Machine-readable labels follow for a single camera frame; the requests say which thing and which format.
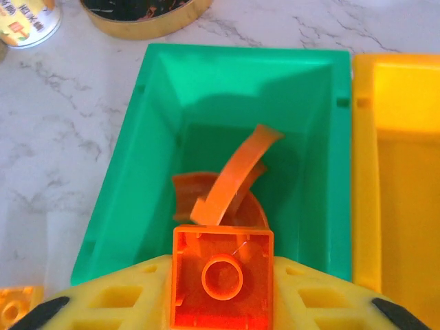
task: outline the green plastic bin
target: green plastic bin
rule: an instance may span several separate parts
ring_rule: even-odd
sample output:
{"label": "green plastic bin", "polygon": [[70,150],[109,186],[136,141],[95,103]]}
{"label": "green plastic bin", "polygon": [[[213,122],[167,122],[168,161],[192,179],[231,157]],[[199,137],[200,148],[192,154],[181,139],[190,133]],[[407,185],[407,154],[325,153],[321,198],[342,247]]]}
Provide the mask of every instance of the green plastic bin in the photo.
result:
{"label": "green plastic bin", "polygon": [[349,53],[152,44],[72,285],[170,254],[171,176],[219,172],[257,124],[286,135],[252,187],[275,255],[351,280]]}

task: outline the white marble surface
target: white marble surface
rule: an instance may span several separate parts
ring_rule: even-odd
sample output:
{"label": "white marble surface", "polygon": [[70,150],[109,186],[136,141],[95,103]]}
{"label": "white marble surface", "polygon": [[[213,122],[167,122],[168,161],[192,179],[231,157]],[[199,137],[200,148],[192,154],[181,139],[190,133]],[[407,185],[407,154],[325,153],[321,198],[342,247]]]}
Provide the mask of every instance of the white marble surface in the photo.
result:
{"label": "white marble surface", "polygon": [[[0,64],[0,287],[66,288],[148,41],[60,30]],[[440,0],[214,0],[160,43],[440,53]]]}

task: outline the marble countertop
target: marble countertop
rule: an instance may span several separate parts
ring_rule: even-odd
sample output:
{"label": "marble countertop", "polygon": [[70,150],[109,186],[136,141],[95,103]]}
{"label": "marble countertop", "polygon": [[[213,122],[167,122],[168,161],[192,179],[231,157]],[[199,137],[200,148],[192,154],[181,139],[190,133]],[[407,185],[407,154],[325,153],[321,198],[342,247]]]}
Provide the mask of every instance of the marble countertop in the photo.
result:
{"label": "marble countertop", "polygon": [[[148,41],[98,31],[64,0],[51,39],[0,64],[0,287],[69,286]],[[440,0],[214,0],[154,40],[440,53]]]}

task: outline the can label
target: can label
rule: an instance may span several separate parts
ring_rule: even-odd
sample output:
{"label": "can label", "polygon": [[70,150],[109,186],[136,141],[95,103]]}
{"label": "can label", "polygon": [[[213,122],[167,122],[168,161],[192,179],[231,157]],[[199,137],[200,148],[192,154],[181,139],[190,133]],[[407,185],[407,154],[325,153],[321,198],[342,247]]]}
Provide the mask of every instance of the can label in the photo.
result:
{"label": "can label", "polygon": [[37,45],[59,26],[55,0],[0,0],[0,38],[11,47]]}

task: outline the orange toy block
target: orange toy block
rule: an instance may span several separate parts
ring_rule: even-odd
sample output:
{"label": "orange toy block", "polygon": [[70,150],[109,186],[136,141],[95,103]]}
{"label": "orange toy block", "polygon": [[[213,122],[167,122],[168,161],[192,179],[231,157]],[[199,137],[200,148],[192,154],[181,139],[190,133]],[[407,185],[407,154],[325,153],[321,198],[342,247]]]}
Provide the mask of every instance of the orange toy block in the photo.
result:
{"label": "orange toy block", "polygon": [[270,330],[273,266],[270,230],[176,227],[171,328]]}
{"label": "orange toy block", "polygon": [[255,174],[262,171],[261,157],[283,136],[269,127],[258,125],[229,159],[208,196],[197,199],[191,220],[199,225],[219,225],[234,197],[241,192],[241,187],[244,186],[244,191],[247,191],[258,177]]}
{"label": "orange toy block", "polygon": [[[255,180],[265,171],[266,167],[263,164],[254,167],[232,199],[221,220],[221,225],[268,228],[266,214],[259,201],[249,190]],[[218,174],[211,172],[174,175],[173,183],[177,205],[174,220],[180,222],[189,220],[197,198],[206,197],[218,177]]]}
{"label": "orange toy block", "polygon": [[9,329],[43,300],[43,287],[0,288],[0,330]]}

